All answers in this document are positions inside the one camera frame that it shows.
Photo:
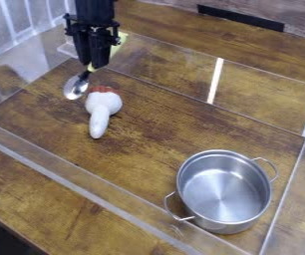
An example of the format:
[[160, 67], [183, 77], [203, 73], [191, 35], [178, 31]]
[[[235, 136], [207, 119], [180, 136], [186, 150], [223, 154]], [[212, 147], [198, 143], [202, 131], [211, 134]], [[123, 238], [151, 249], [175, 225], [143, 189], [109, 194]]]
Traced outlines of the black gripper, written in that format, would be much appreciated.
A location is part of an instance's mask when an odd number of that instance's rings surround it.
[[84, 65], [92, 61], [95, 69], [109, 63], [112, 45], [121, 43], [120, 23], [115, 20], [116, 1], [75, 0], [76, 13], [64, 15], [65, 32], [73, 38], [79, 60]]

